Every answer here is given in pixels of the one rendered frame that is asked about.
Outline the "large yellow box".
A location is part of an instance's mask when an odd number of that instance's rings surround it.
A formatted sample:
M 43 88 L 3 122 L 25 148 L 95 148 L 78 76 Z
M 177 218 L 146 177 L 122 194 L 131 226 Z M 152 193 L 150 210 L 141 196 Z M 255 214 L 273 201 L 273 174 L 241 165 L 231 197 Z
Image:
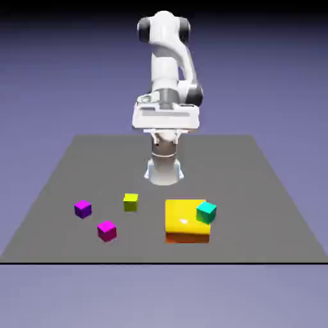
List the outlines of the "large yellow box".
M 197 220 L 197 206 L 205 199 L 167 199 L 165 238 L 167 243 L 208 243 L 210 225 Z

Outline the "small teal cube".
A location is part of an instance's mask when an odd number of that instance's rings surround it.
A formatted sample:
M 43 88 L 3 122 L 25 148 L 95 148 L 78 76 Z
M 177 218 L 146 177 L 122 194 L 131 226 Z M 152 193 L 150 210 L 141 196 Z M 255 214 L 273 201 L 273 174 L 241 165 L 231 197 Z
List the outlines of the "small teal cube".
M 217 206 L 207 201 L 202 202 L 196 208 L 196 219 L 199 222 L 210 224 L 214 221 L 217 213 Z

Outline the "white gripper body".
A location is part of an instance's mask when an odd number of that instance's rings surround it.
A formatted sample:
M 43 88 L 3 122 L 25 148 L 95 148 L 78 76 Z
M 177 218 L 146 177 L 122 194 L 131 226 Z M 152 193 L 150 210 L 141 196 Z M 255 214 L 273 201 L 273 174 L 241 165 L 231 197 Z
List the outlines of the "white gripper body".
M 172 109 L 160 109 L 158 102 L 136 103 L 132 125 L 136 129 L 198 129 L 199 108 L 173 104 Z

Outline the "small yellow-green cube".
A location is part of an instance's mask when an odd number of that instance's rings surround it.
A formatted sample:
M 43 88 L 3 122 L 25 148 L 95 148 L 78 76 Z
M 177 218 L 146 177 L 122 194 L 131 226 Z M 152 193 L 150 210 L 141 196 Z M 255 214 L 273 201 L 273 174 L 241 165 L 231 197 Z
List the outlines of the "small yellow-green cube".
M 136 212 L 138 210 L 138 194 L 125 193 L 123 198 L 124 211 Z

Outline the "small purple cube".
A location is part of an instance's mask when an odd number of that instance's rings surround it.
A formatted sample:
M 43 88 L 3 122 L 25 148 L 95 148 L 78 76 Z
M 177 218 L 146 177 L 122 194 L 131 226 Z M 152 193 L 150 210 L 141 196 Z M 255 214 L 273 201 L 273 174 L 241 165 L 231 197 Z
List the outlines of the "small purple cube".
M 80 200 L 74 205 L 74 213 L 79 218 L 86 218 L 92 214 L 92 203 L 86 200 Z

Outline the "small magenta cube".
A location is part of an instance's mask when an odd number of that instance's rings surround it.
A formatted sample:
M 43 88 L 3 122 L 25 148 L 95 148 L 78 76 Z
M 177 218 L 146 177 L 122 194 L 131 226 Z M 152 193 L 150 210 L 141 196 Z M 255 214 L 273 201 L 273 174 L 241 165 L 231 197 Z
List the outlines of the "small magenta cube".
M 116 225 L 107 220 L 97 225 L 98 237 L 104 242 L 110 242 L 117 237 Z

